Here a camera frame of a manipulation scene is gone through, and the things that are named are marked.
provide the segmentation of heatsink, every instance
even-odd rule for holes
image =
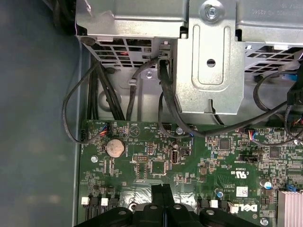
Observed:
[[[279,192],[278,196],[278,226],[302,227],[303,194],[298,192]]]

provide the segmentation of black cable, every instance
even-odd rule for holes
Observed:
[[[272,116],[277,111],[279,111],[283,106],[286,105],[286,102],[283,102],[280,105],[276,106],[275,108],[273,108],[272,110],[270,110],[264,114],[261,114],[257,117],[251,118],[249,120],[246,120],[246,121],[243,121],[243,122],[231,125],[231,126],[226,126],[224,128],[207,130],[207,131],[195,131],[187,126],[187,124],[182,120],[182,118],[178,112],[178,108],[177,108],[177,105],[174,100],[174,93],[171,89],[171,85],[170,85],[171,82],[168,77],[168,72],[167,72],[165,61],[160,62],[160,80],[161,80],[161,86],[162,86],[163,94],[165,97],[165,101],[166,101],[167,107],[169,109],[169,112],[173,116],[173,119],[175,120],[177,125],[180,128],[182,128],[184,131],[186,131],[190,134],[193,134],[194,136],[198,136],[198,137],[207,137],[207,136],[224,134],[224,133],[227,133],[227,132],[239,129],[239,128],[244,128],[251,124],[256,124],[256,123]]]
[[[85,75],[80,79],[80,81],[75,85],[75,87],[69,92],[69,94],[66,96],[66,98],[64,99],[63,101],[63,106],[62,106],[62,119],[63,119],[63,125],[64,125],[64,129],[65,129],[65,132],[66,134],[68,135],[68,137],[75,143],[78,143],[78,144],[89,144],[91,142],[93,142],[94,140],[98,139],[100,137],[99,134],[93,136],[91,139],[89,140],[85,140],[85,141],[79,141],[79,140],[76,140],[73,135],[71,134],[71,131],[68,127],[68,124],[67,124],[67,119],[66,119],[66,107],[67,107],[67,104],[68,104],[68,101],[70,99],[70,97],[72,96],[72,94],[78,89],[78,87],[84,82],[84,80],[86,80],[89,75],[92,73],[92,71],[97,67],[98,63],[94,63],[93,66],[90,67],[90,69],[85,73]]]
[[[110,111],[112,112],[113,114],[113,117],[115,120],[120,120],[120,117],[118,115],[118,112],[117,112],[117,108],[114,104],[114,101],[109,93],[109,90],[107,88],[107,86],[105,85],[105,82],[104,82],[104,72],[101,68],[101,65],[99,62],[97,62],[97,67],[96,67],[96,73],[98,75],[98,78],[101,82],[101,85],[103,87],[103,90],[104,90],[104,93],[105,93],[105,96],[106,96],[106,99],[107,99],[107,102],[108,102],[108,105],[109,105],[109,108],[110,108]]]
[[[98,76],[96,70],[92,72],[93,84],[92,84],[92,113],[93,119],[99,120],[98,115]]]
[[[87,99],[87,113],[86,119],[91,120],[91,112],[92,112],[92,83],[93,83],[93,75],[89,76],[89,93]]]
[[[220,125],[224,125],[224,123],[223,123],[223,121],[221,120],[221,118],[219,117],[219,115],[217,115],[216,114],[216,110],[215,110],[215,108],[214,108],[214,106],[213,106],[213,100],[212,100],[212,111],[213,111],[213,113],[214,113],[214,118],[216,119],[216,121],[218,122],[218,124],[220,124]]]
[[[162,100],[163,100],[163,93],[161,93],[160,95],[160,98],[159,98],[159,106],[158,106],[158,125],[159,125],[159,128],[161,130],[161,132],[166,135],[167,137],[171,137],[171,138],[174,138],[174,139],[182,139],[182,138],[188,138],[190,135],[178,135],[178,136],[175,136],[175,135],[171,135],[168,131],[166,131],[166,129],[163,127],[163,124],[162,124],[162,114],[163,114],[163,103],[162,103]]]
[[[254,88],[254,91],[253,91],[253,98],[254,98],[254,101],[257,105],[257,107],[260,109],[260,110],[263,110],[263,111],[269,111],[270,109],[265,106],[262,101],[260,100],[260,97],[259,97],[259,89],[260,89],[260,86],[268,79],[270,78],[276,78],[278,77],[279,75],[281,74],[287,74],[287,73],[293,73],[291,71],[286,71],[286,72],[275,72],[267,77],[264,77],[263,79],[261,79],[255,86]],[[282,121],[284,122],[284,116],[280,113],[275,113],[275,115]]]
[[[137,69],[137,71],[133,74],[132,79],[138,79],[138,76],[141,72],[143,72],[146,69],[149,69],[151,66],[154,66],[158,63],[158,58],[154,58],[151,61],[143,64],[140,68]],[[132,116],[132,111],[134,107],[134,100],[136,97],[136,85],[131,85],[130,92],[129,92],[129,103],[126,111],[126,120],[130,121]]]
[[[287,135],[290,136],[292,139],[297,140],[298,142],[303,143],[303,140],[301,140],[301,139],[298,138],[298,137],[300,137],[300,135],[294,136],[290,132],[290,129],[288,128],[288,125],[287,125],[288,116],[289,116],[289,113],[290,113],[292,107],[293,107],[292,105],[288,105],[287,108],[286,108],[286,111],[285,111],[285,120],[284,120],[285,131],[286,131]]]
[[[108,77],[107,77],[107,75],[105,73],[106,72],[105,68],[103,67],[103,65],[100,65],[100,66],[101,66],[101,72],[102,72],[101,76],[103,78],[103,81],[104,81],[105,85],[108,88],[110,96],[113,99],[114,105],[115,105],[115,107],[117,109],[117,112],[118,112],[118,115],[119,115],[119,118],[120,118],[120,120],[125,121],[125,118],[124,118],[124,115],[123,115],[123,111],[121,109],[121,106],[120,106],[117,94],[116,94],[116,92],[115,92],[112,84],[110,83],[110,81],[109,81],[109,79],[108,79]]]

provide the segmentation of motherboard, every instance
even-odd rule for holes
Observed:
[[[157,123],[93,121],[82,137],[106,133],[81,146],[78,223],[117,206],[151,202],[151,185],[169,183],[176,203],[196,213],[220,208],[259,226],[276,227],[281,192],[303,188],[303,146],[260,147],[239,129],[206,138],[169,138]],[[178,127],[165,124],[176,135]],[[204,131],[222,126],[192,125]],[[254,128],[262,143],[285,141],[281,128]]]

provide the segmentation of label sticker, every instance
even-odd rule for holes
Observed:
[[[237,197],[248,197],[248,187],[237,187],[236,196]]]

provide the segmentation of silver screw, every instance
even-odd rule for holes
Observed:
[[[263,226],[267,226],[268,225],[268,220],[266,218],[261,218],[261,221],[260,221],[261,225]]]
[[[176,133],[177,133],[178,135],[182,135],[182,134],[183,134],[183,129],[181,129],[180,127],[178,127],[178,128],[176,129]]]
[[[148,71],[148,72],[146,73],[146,78],[147,78],[147,79],[151,79],[151,78],[152,78],[152,72],[151,72],[151,71]]]
[[[214,211],[213,211],[213,210],[207,210],[206,213],[207,213],[208,215],[214,215]]]
[[[206,11],[206,16],[208,19],[215,19],[215,17],[217,16],[217,9],[215,7],[210,7],[207,11]]]
[[[95,155],[93,155],[93,156],[90,158],[90,160],[91,160],[92,163],[96,163],[96,162],[98,162],[98,157],[95,156]]]
[[[180,210],[180,209],[181,209],[181,206],[180,206],[180,205],[175,205],[174,208],[175,208],[176,210]]]

